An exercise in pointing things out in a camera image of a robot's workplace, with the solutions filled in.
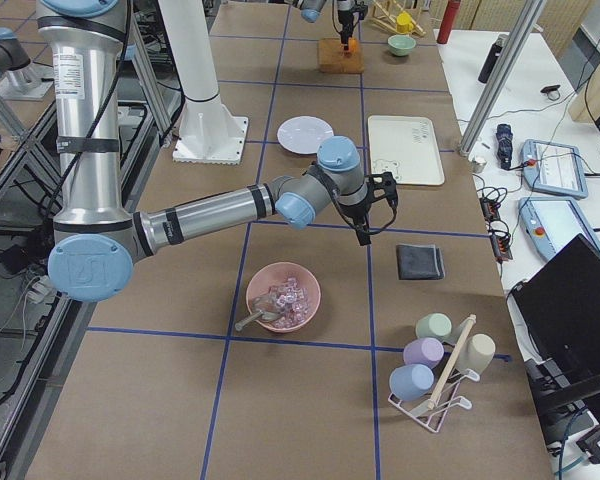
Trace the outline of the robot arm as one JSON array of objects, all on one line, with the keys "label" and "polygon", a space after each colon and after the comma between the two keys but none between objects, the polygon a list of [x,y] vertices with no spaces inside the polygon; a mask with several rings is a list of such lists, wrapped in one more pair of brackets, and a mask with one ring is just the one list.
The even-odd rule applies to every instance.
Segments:
[{"label": "robot arm", "polygon": [[55,288],[82,302],[118,294],[134,265],[161,248],[280,215],[295,228],[334,206],[368,244],[371,182],[355,144],[327,139],[300,177],[212,195],[154,213],[127,211],[121,199],[116,87],[129,45],[128,1],[40,1],[40,34],[53,52],[61,210],[48,274]]},{"label": "robot arm", "polygon": [[315,23],[323,8],[329,5],[333,10],[331,17],[338,33],[353,32],[368,13],[365,1],[285,0],[284,3],[299,10],[302,17],[310,23]]}]

